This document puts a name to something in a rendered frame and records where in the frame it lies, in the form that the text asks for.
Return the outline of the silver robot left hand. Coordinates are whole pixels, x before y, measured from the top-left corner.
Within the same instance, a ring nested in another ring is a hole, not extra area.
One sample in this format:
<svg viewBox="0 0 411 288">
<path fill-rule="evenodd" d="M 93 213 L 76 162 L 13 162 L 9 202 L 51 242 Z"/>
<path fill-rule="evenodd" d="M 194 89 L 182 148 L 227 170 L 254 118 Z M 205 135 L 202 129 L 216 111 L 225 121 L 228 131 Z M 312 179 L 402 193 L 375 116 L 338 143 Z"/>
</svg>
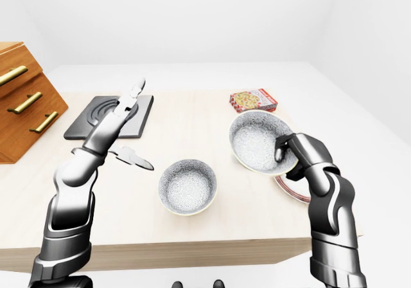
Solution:
<svg viewBox="0 0 411 288">
<path fill-rule="evenodd" d="M 132 108 L 137 105 L 137 97 L 142 92 L 144 85 L 144 78 L 138 80 L 129 93 L 118 99 L 116 108 L 106 114 L 93 128 L 82 148 L 91 151 L 94 154 L 94 159 L 85 159 L 82 164 L 84 168 L 91 172 L 94 171 L 102 165 L 107 153 L 111 152 L 116 155 L 118 160 L 129 165 L 137 165 L 147 170 L 154 169 L 151 163 L 137 156 L 133 149 L 115 144 L 120 130 L 127 122 L 128 115 Z"/>
</svg>

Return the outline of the silver robot right hand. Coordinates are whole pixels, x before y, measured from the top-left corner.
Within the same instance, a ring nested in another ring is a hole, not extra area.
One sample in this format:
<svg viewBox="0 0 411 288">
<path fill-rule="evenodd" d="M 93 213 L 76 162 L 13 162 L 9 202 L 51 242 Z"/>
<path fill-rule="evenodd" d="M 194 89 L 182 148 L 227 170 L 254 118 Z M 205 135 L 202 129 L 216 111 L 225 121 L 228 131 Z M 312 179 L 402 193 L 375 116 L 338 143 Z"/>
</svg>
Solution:
<svg viewBox="0 0 411 288">
<path fill-rule="evenodd" d="M 296 166 L 286 173 L 292 181 L 305 177 L 310 185 L 319 184 L 326 178 L 326 172 L 340 175 L 333 159 L 323 142 L 303 133 L 283 135 L 275 142 L 275 160 L 279 163 L 290 149 L 297 157 Z"/>
</svg>

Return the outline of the large patterned grey bowl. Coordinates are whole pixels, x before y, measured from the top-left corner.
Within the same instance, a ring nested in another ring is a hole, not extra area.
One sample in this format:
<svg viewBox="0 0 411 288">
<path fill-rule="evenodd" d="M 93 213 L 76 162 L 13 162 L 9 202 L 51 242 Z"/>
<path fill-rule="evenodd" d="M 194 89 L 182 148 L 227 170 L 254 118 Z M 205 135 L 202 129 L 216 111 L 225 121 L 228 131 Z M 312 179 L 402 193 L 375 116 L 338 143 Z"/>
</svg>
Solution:
<svg viewBox="0 0 411 288">
<path fill-rule="evenodd" d="M 274 114 L 255 110 L 235 118 L 229 129 L 229 140 L 243 166 L 261 174 L 278 176 L 289 172 L 298 162 L 291 150 L 285 152 L 282 161 L 275 160 L 276 139 L 292 133 L 291 128 Z"/>
</svg>

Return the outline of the white plate with red rings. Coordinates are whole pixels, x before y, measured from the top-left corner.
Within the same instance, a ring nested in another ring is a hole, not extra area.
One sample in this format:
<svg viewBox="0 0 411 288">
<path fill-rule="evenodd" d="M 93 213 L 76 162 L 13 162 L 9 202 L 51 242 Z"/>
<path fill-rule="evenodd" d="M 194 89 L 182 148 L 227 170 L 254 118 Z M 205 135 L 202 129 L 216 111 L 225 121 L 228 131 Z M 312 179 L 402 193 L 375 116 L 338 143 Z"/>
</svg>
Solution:
<svg viewBox="0 0 411 288">
<path fill-rule="evenodd" d="M 305 178 L 292 181 L 285 174 L 274 177 L 277 184 L 291 197 L 300 202 L 309 204 L 311 201 L 309 184 Z"/>
</svg>

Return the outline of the small patterned grey bowl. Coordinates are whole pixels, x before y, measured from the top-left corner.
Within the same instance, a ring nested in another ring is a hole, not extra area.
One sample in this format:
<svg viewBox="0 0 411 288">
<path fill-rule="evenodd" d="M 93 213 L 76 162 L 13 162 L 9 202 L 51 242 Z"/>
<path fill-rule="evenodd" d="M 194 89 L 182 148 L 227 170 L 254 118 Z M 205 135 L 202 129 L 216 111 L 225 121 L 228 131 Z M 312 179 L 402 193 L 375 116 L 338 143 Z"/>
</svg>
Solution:
<svg viewBox="0 0 411 288">
<path fill-rule="evenodd" d="M 168 211 L 190 216 L 207 209 L 217 189 L 216 175 L 209 165 L 197 159 L 183 159 L 163 172 L 158 194 Z"/>
</svg>

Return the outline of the wooden cabinet drawer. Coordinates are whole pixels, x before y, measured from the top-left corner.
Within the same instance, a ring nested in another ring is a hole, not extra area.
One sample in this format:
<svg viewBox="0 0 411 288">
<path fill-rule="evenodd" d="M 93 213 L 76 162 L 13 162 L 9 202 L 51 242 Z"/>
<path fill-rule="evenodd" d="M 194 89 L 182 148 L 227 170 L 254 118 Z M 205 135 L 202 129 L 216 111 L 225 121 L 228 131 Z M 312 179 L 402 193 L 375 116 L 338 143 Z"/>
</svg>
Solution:
<svg viewBox="0 0 411 288">
<path fill-rule="evenodd" d="M 0 98 L 42 72 L 41 66 L 24 44 L 0 54 L 0 77 L 19 66 L 25 66 L 28 69 L 27 72 L 0 86 Z"/>
<path fill-rule="evenodd" d="M 34 126 L 46 114 L 62 114 L 66 110 L 67 104 L 44 74 L 0 97 L 0 123 L 5 125 L 32 122 Z"/>
<path fill-rule="evenodd" d="M 29 148 L 51 127 L 58 116 L 44 129 L 43 132 L 37 134 L 30 132 L 29 129 L 38 127 L 46 117 L 34 126 L 32 122 L 29 124 L 20 123 L 16 125 L 5 125 L 0 123 L 0 164 L 16 163 Z"/>
</svg>

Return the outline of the red printed food box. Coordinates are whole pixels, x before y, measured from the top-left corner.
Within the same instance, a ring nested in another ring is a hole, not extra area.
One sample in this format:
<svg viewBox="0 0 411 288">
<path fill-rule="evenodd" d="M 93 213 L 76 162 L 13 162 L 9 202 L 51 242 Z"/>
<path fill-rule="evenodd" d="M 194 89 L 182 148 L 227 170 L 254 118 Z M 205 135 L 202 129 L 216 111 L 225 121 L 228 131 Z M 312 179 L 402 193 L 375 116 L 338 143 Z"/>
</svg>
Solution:
<svg viewBox="0 0 411 288">
<path fill-rule="evenodd" d="M 278 105 L 278 102 L 264 89 L 233 93 L 230 95 L 229 102 L 237 113 L 255 109 L 273 112 Z"/>
</svg>

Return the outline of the wooden cabinet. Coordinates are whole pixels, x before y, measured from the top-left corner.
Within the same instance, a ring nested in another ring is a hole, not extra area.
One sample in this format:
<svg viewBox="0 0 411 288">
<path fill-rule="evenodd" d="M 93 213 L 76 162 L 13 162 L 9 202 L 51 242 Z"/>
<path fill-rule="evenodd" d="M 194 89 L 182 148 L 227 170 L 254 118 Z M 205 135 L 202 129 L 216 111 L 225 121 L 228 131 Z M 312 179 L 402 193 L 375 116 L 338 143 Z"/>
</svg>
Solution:
<svg viewBox="0 0 411 288">
<path fill-rule="evenodd" d="M 16 163 L 67 108 L 23 42 L 0 42 L 0 164 Z"/>
</svg>

